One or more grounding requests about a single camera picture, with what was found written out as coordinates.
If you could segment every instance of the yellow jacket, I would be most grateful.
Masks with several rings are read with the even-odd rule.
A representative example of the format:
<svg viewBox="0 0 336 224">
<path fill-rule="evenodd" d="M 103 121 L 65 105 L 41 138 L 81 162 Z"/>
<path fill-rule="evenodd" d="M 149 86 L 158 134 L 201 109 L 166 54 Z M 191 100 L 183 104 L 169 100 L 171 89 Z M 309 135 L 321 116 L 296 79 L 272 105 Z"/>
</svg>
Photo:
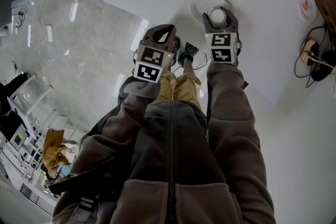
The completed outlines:
<svg viewBox="0 0 336 224">
<path fill-rule="evenodd" d="M 47 169 L 57 165 L 69 165 L 68 160 L 61 153 L 67 147 L 62 144 L 64 130 L 48 130 L 43 145 L 42 162 Z"/>
</svg>

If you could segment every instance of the white chair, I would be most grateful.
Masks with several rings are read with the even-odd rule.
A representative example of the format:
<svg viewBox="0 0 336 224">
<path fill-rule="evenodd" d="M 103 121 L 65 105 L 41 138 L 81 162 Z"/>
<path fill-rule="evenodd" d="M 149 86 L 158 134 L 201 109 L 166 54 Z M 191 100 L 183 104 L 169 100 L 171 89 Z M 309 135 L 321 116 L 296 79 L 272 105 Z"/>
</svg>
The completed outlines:
<svg viewBox="0 0 336 224">
<path fill-rule="evenodd" d="M 41 93 L 37 100 L 30 104 L 26 99 L 21 97 L 18 93 L 22 90 L 27 84 L 36 78 L 36 74 L 32 75 L 27 79 L 10 97 L 7 97 L 8 103 L 12 108 L 12 111 L 17 111 L 17 114 L 21 117 L 24 122 L 28 133 L 34 138 L 37 139 L 36 132 L 33 129 L 33 126 L 38 127 L 39 124 L 37 119 L 32 114 L 33 109 L 36 105 L 52 90 L 52 86 L 49 86 L 43 93 Z"/>
</svg>

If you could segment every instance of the white plate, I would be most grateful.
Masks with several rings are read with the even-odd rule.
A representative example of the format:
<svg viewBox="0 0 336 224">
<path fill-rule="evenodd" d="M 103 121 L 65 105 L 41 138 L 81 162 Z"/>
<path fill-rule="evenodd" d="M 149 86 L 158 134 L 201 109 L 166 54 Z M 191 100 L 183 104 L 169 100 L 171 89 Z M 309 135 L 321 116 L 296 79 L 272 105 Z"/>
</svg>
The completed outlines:
<svg viewBox="0 0 336 224">
<path fill-rule="evenodd" d="M 210 16 L 211 11 L 219 7 L 227 8 L 232 12 L 231 5 L 225 0 L 191 0 L 189 9 L 194 18 L 203 24 L 202 14 L 206 13 Z"/>
<path fill-rule="evenodd" d="M 310 23 L 315 20 L 317 13 L 315 0 L 299 0 L 299 10 L 306 22 Z"/>
</svg>

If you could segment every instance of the person in yellow jacket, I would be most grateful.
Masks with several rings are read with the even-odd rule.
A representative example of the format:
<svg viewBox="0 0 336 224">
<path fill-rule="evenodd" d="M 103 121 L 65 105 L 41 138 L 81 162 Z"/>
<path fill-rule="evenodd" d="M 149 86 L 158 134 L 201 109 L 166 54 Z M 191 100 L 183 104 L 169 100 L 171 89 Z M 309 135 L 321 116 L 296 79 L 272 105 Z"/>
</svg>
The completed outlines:
<svg viewBox="0 0 336 224">
<path fill-rule="evenodd" d="M 63 136 L 64 130 L 48 130 L 47 132 L 43 145 L 42 162 L 47 170 L 46 175 L 48 179 L 55 179 L 57 177 L 55 167 L 58 165 L 69 165 L 74 160 L 77 142 L 73 140 L 68 141 Z"/>
</svg>

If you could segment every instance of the sneaker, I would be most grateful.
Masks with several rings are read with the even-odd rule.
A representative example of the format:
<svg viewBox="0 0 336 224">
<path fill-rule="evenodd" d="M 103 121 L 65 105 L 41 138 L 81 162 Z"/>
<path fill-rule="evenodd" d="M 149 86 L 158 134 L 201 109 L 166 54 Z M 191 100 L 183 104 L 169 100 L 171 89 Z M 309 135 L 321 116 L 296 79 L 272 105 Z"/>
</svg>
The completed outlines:
<svg viewBox="0 0 336 224">
<path fill-rule="evenodd" d="M 199 49 L 195 46 L 191 45 L 190 43 L 186 43 L 184 53 L 182 53 L 179 57 L 179 64 L 184 67 L 184 59 L 187 58 L 191 63 L 194 61 L 194 56 L 198 53 Z"/>
<path fill-rule="evenodd" d="M 173 47 L 173 51 L 172 51 L 172 53 L 174 54 L 174 57 L 172 59 L 172 66 L 174 66 L 176 64 L 177 51 L 180 49 L 180 45 L 181 45 L 180 38 L 179 37 L 175 37 L 175 39 L 174 39 L 174 47 Z"/>
</svg>

